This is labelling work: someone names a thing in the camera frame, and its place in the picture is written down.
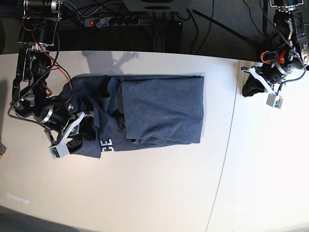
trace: white table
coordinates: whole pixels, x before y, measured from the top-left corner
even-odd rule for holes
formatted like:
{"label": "white table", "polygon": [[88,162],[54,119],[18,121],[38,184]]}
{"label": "white table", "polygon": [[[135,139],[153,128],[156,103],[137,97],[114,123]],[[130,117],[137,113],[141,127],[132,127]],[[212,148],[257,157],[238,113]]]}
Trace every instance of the white table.
{"label": "white table", "polygon": [[[17,55],[0,56],[1,90],[7,88],[4,114],[16,63]],[[61,52],[59,63],[72,76],[204,73],[201,143],[104,153],[101,159],[71,155],[53,160],[39,126],[4,116],[1,136],[7,151],[0,160],[0,205],[95,231],[205,231],[226,153],[239,61],[160,53]],[[48,77],[55,93],[65,82],[58,72]]]}
{"label": "white table", "polygon": [[[0,56],[5,111],[16,62]],[[72,76],[205,73],[201,143],[52,160],[40,127],[5,116],[0,205],[104,232],[308,231],[308,75],[284,88],[278,110],[266,105],[267,94],[242,97],[247,75],[239,68],[252,62],[133,52],[61,52],[59,62]],[[59,93],[65,79],[54,73],[48,84]]]}
{"label": "white table", "polygon": [[[240,62],[240,67],[251,62]],[[289,78],[301,76],[294,71]],[[309,74],[283,88],[280,110],[267,94],[244,98],[240,73],[225,165],[207,232],[309,231]]]}

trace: red cable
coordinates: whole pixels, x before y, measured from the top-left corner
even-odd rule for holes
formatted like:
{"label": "red cable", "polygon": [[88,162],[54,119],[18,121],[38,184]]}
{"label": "red cable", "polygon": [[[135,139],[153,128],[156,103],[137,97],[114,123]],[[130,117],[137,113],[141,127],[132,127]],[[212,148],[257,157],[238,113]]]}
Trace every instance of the red cable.
{"label": "red cable", "polygon": [[265,51],[265,52],[263,52],[263,53],[261,54],[261,61],[262,61],[263,63],[270,64],[270,63],[272,62],[271,60],[263,60],[263,56],[264,56],[264,54],[267,53],[267,52],[269,52],[269,51]]}
{"label": "red cable", "polygon": [[26,17],[24,17],[23,21],[21,21],[21,26],[22,26],[26,31],[32,31],[32,29],[30,30],[30,29],[28,29],[28,28],[25,27],[24,22],[25,22],[25,20],[26,20],[30,15],[32,15],[32,14],[34,14],[34,13],[42,14],[42,12],[34,11],[34,12],[31,12],[30,14],[28,14]]}
{"label": "red cable", "polygon": [[52,95],[53,94],[53,92],[52,92],[52,90],[49,88],[49,87],[47,87],[47,85],[46,84],[44,84],[44,82],[43,81],[41,81],[41,84],[48,90],[48,92],[49,92],[49,94],[50,95]]}
{"label": "red cable", "polygon": [[[34,37],[34,32],[33,32],[32,30],[31,30],[31,34],[32,34],[33,40],[34,40],[34,42],[36,43],[36,45],[41,49],[41,51],[42,51],[42,52],[50,59],[50,61],[53,63],[53,62],[54,62],[53,58],[52,58],[50,55],[48,55],[48,54],[44,51],[44,49],[42,48],[42,46],[36,41],[36,39],[35,39],[35,37]],[[55,67],[56,67],[56,69],[58,69],[58,70],[66,77],[66,79],[67,79],[67,81],[68,81],[68,84],[69,84],[70,88],[73,89],[72,83],[71,83],[70,79],[67,77],[67,75],[60,69],[59,66],[55,65]],[[69,98],[65,103],[68,103],[69,101],[71,101],[71,99],[72,99],[72,94],[71,94],[70,98]]]}

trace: folded shirt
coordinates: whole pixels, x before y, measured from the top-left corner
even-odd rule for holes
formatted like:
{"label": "folded shirt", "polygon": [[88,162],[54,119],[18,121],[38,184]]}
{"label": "folded shirt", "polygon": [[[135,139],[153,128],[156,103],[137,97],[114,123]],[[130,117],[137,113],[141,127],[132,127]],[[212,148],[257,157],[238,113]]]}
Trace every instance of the folded shirt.
{"label": "folded shirt", "polygon": [[[74,112],[93,111],[95,140],[76,136],[70,153],[99,158],[101,152],[199,143],[203,126],[201,76],[77,76]],[[65,85],[60,97],[70,96]]]}

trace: black cable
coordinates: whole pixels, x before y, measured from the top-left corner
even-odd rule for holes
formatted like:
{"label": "black cable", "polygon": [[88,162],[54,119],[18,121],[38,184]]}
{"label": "black cable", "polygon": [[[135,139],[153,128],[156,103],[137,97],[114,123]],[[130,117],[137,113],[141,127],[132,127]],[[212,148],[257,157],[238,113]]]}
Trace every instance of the black cable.
{"label": "black cable", "polygon": [[[211,19],[213,18],[213,14],[214,14],[214,0],[212,0],[212,13],[211,13]],[[211,24],[212,24],[212,22],[210,22],[209,28],[208,28],[208,31],[207,31],[207,34],[206,34],[206,36],[205,36],[203,42],[201,43],[201,46],[198,48],[198,50],[197,50],[197,52],[195,52],[195,54],[198,54],[198,53],[199,53],[199,51],[201,50],[201,48],[202,48],[204,42],[206,41],[206,39],[207,39],[207,37],[208,37],[208,35],[209,35],[209,32],[211,31]]]}
{"label": "black cable", "polygon": [[193,21],[193,23],[194,23],[194,26],[195,26],[195,28],[197,29],[197,33],[196,33],[195,38],[194,38],[194,40],[193,40],[193,42],[192,42],[192,44],[191,44],[191,54],[193,54],[194,44],[196,43],[197,37],[198,37],[198,27],[197,27],[197,23],[196,23],[196,21],[195,21],[193,15],[192,15],[192,13],[191,13],[191,11],[190,11],[189,9],[187,9],[187,12],[189,13],[190,18],[192,18],[192,21]]}
{"label": "black cable", "polygon": [[83,10],[83,9],[87,9],[89,8],[90,6],[97,6],[98,4],[97,3],[92,3],[92,4],[89,4],[89,5],[86,5],[86,6],[82,6],[80,8],[77,8],[77,11],[80,11],[80,10]]}
{"label": "black cable", "polygon": [[120,4],[119,10],[118,10],[118,14],[120,14],[120,13],[121,13],[122,6],[123,6],[123,4]]}
{"label": "black cable", "polygon": [[153,15],[154,23],[157,24],[157,19],[156,19],[156,16],[155,16],[155,12],[154,12],[154,11],[152,11],[152,15]]}
{"label": "black cable", "polygon": [[259,28],[257,27],[257,25],[255,24],[253,18],[252,18],[252,14],[251,14],[251,9],[250,9],[250,7],[249,7],[248,4],[245,2],[245,0],[242,0],[242,1],[243,1],[243,3],[247,6],[247,8],[248,8],[248,10],[249,10],[250,18],[251,18],[251,21],[253,22],[255,28],[257,29],[257,31],[258,31],[262,36],[264,36],[264,35],[262,34],[262,32],[259,30]]}
{"label": "black cable", "polygon": [[84,10],[84,12],[81,14],[81,16],[84,16],[88,11],[92,10],[93,8],[98,8],[99,6],[98,5],[94,5],[94,6],[91,6],[87,9]]}
{"label": "black cable", "polygon": [[255,41],[255,40],[253,40],[253,39],[250,39],[250,38],[248,38],[248,37],[246,37],[246,36],[243,36],[243,35],[237,33],[236,31],[232,30],[231,28],[229,28],[229,27],[223,25],[222,23],[219,23],[218,21],[216,21],[216,20],[214,20],[214,19],[212,19],[212,18],[209,18],[207,15],[204,15],[204,14],[202,14],[201,12],[198,12],[198,11],[196,11],[196,10],[193,10],[193,13],[195,13],[195,14],[197,14],[197,15],[199,15],[199,16],[201,16],[201,17],[203,17],[203,18],[205,18],[205,19],[207,19],[207,20],[209,20],[209,21],[211,21],[212,23],[214,23],[214,24],[220,26],[221,28],[227,30],[228,32],[232,33],[233,35],[236,35],[236,36],[239,37],[240,39],[242,39],[242,40],[244,40],[244,41],[250,43],[253,47],[257,47],[257,46],[260,46],[260,45],[261,45],[258,41]]}
{"label": "black cable", "polygon": [[105,12],[105,14],[101,17],[101,19],[105,18],[105,17],[107,16],[108,13],[109,13],[109,11],[107,10],[107,11]]}
{"label": "black cable", "polygon": [[80,16],[78,14],[77,11],[74,11],[72,10],[71,8],[69,8],[67,5],[63,4],[63,6],[68,10],[68,16],[71,16],[71,15],[77,15],[77,17],[72,17],[70,20],[72,20],[73,23],[75,23],[78,27],[80,26],[80,20],[77,20],[77,21],[74,21],[73,19],[78,19]]}
{"label": "black cable", "polygon": [[273,28],[276,30],[276,32],[280,35],[280,37],[283,39],[283,41],[291,48],[292,52],[296,55],[296,57],[298,58],[298,60],[300,61],[301,65],[304,67],[304,72],[303,74],[299,77],[299,78],[296,78],[296,79],[292,79],[292,80],[287,80],[287,81],[283,81],[280,86],[279,86],[279,89],[278,89],[278,92],[277,92],[277,95],[279,94],[279,92],[281,91],[283,85],[285,85],[286,83],[288,82],[293,82],[293,81],[298,81],[300,80],[301,78],[304,77],[304,75],[306,74],[306,66],[304,64],[304,62],[302,61],[299,53],[294,49],[294,47],[292,45],[290,45],[290,43],[287,41],[287,39],[282,35],[282,33],[278,30],[278,28],[271,22],[271,20],[268,18],[268,16],[266,15],[266,13],[264,12],[263,10],[263,7],[262,7],[262,3],[261,3],[261,0],[259,0],[259,3],[260,3],[260,8],[263,12],[263,15],[264,17],[267,19],[267,21],[273,26]]}
{"label": "black cable", "polygon": [[272,49],[272,40],[267,32],[268,0],[263,0],[263,12],[265,13],[263,13],[263,34],[265,36],[266,45],[269,49]]}
{"label": "black cable", "polygon": [[177,17],[178,17],[179,19],[181,19],[182,21],[188,21],[188,20],[190,20],[190,18],[191,18],[190,14],[189,14],[189,17],[188,17],[188,18],[181,18],[181,17],[179,16],[179,13],[178,13],[178,12],[176,12],[176,15],[177,15]]}
{"label": "black cable", "polygon": [[52,134],[51,134],[50,130],[49,130],[46,126],[44,126],[44,125],[42,125],[42,124],[40,124],[40,123],[38,123],[38,122],[36,122],[36,121],[33,121],[33,120],[29,120],[29,119],[25,119],[25,118],[22,118],[22,117],[17,117],[17,116],[11,115],[11,111],[13,110],[13,108],[15,108],[15,107],[17,106],[17,104],[18,104],[22,99],[24,99],[24,98],[33,90],[33,88],[34,88],[45,76],[47,76],[47,74],[48,74],[48,73],[53,69],[53,67],[56,65],[56,62],[57,62],[57,59],[58,59],[58,56],[59,56],[59,51],[60,51],[60,37],[59,37],[59,34],[58,34],[58,33],[56,34],[56,36],[57,36],[57,40],[58,40],[58,48],[57,48],[57,53],[56,53],[56,57],[55,57],[55,59],[54,59],[53,64],[47,69],[47,71],[46,71],[35,83],[33,83],[33,84],[31,85],[31,87],[29,88],[29,90],[28,90],[23,96],[21,96],[17,101],[15,101],[15,102],[11,105],[11,107],[10,107],[10,109],[9,109],[9,111],[8,111],[8,116],[11,117],[11,118],[18,119],[18,120],[22,120],[22,121],[26,121],[26,122],[32,122],[32,123],[34,123],[34,124],[40,125],[41,127],[44,128],[44,131],[45,131],[46,133],[48,133],[48,135],[50,136],[50,138],[52,138]]}
{"label": "black cable", "polygon": [[77,19],[77,18],[92,18],[92,17],[88,17],[88,16],[73,17],[73,18],[68,18],[68,19],[65,19],[65,20],[61,20],[60,23],[63,23],[63,22],[69,21],[69,20],[73,20],[73,19]]}
{"label": "black cable", "polygon": [[165,11],[162,12],[162,23],[164,24],[166,21]]}
{"label": "black cable", "polygon": [[57,64],[57,66],[59,66],[59,67],[68,75],[68,78],[69,78],[69,80],[70,80],[70,82],[71,82],[71,85],[73,86],[71,76],[70,76],[70,74],[67,72],[67,70],[65,70],[58,62],[56,62],[56,64]]}
{"label": "black cable", "polygon": [[116,11],[112,11],[110,8],[104,6],[104,4],[110,2],[111,0],[107,0],[107,1],[104,1],[104,2],[98,2],[98,1],[96,1],[96,0],[92,0],[92,1],[94,1],[96,4],[98,4],[98,5],[100,5],[100,6],[104,7],[105,9],[108,9],[110,12],[117,14]]}

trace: white lettering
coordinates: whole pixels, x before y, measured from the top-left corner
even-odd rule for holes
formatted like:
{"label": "white lettering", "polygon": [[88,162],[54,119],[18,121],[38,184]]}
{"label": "white lettering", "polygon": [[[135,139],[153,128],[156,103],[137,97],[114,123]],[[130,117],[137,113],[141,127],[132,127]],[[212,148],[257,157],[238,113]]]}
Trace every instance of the white lettering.
{"label": "white lettering", "polygon": [[18,201],[18,202],[24,202],[25,204],[30,204],[30,201],[25,200],[25,199],[20,199],[19,197],[13,196],[13,195],[10,194],[10,193],[7,193],[6,196],[7,196],[8,198],[11,198],[11,199],[16,200],[16,201]]}
{"label": "white lettering", "polygon": [[102,141],[100,141],[102,148],[102,152],[107,152],[107,151],[115,151],[114,148],[112,147],[112,140],[109,139],[108,142],[104,141],[104,143]]}

